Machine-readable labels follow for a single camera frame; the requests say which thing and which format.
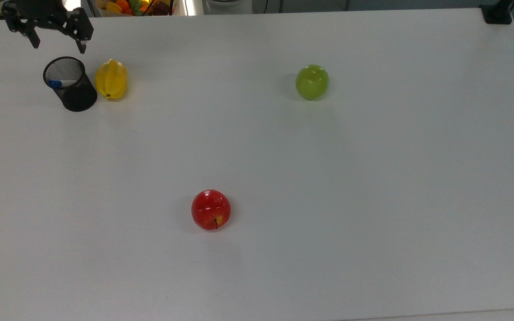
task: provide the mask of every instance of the orange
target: orange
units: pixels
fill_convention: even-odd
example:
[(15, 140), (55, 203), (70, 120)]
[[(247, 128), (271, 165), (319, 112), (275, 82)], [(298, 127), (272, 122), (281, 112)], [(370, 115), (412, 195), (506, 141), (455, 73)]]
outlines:
[(122, 12), (130, 9), (130, 4), (126, 0), (116, 0), (116, 4), (122, 9)]

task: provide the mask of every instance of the mesh cup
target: mesh cup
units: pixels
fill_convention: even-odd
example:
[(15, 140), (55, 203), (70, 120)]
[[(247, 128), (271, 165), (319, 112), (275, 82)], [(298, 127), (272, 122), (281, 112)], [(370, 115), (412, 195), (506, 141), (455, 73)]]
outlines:
[(70, 111), (87, 110), (96, 102), (96, 89), (79, 59), (60, 57), (51, 61), (43, 71), (43, 80)]

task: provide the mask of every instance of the table surface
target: table surface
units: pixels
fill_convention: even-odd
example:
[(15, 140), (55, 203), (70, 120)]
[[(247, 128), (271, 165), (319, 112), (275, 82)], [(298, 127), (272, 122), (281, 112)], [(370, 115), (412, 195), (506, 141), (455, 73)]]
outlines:
[[(332, 321), (514, 309), (514, 24), (479, 9), (0, 21), (0, 320)], [(128, 69), (61, 106), (72, 55)], [(306, 101), (298, 70), (328, 70)], [(231, 220), (191, 219), (222, 191)]]

